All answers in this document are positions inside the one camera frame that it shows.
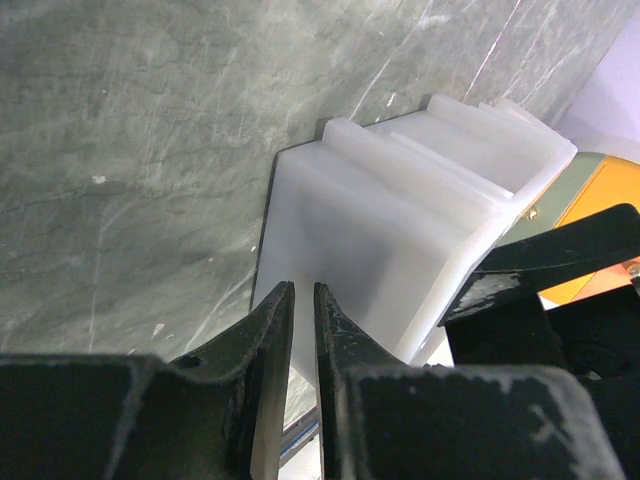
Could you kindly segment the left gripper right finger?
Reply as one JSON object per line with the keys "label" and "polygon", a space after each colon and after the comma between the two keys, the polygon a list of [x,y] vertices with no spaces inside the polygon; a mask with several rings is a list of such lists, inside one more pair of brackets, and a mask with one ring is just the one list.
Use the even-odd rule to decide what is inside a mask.
{"label": "left gripper right finger", "polygon": [[411,367],[314,287],[327,479],[621,479],[587,390],[541,365]]}

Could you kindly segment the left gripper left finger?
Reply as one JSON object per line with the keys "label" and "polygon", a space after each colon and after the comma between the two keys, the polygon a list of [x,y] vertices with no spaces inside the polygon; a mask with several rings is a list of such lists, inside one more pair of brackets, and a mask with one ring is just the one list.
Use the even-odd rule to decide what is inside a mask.
{"label": "left gripper left finger", "polygon": [[274,479],[295,290],[165,362],[153,355],[5,354],[5,479]]}

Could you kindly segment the white card tray box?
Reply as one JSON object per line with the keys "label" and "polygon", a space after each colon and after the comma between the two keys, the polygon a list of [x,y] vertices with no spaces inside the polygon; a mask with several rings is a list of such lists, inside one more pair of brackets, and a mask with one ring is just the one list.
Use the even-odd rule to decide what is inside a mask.
{"label": "white card tray box", "polygon": [[280,152],[254,297],[294,284],[294,370],[316,381],[316,283],[396,358],[426,361],[470,273],[576,152],[507,99],[444,94],[365,127],[332,119],[318,141]]}

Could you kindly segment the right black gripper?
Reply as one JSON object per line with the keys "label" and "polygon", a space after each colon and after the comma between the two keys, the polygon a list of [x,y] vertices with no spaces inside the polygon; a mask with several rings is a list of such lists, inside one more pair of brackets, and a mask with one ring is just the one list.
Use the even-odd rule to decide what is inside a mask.
{"label": "right black gripper", "polygon": [[639,283],[546,309],[543,290],[639,254],[639,212],[618,204],[493,249],[440,320],[463,365],[559,367],[585,387],[624,473],[639,476]]}

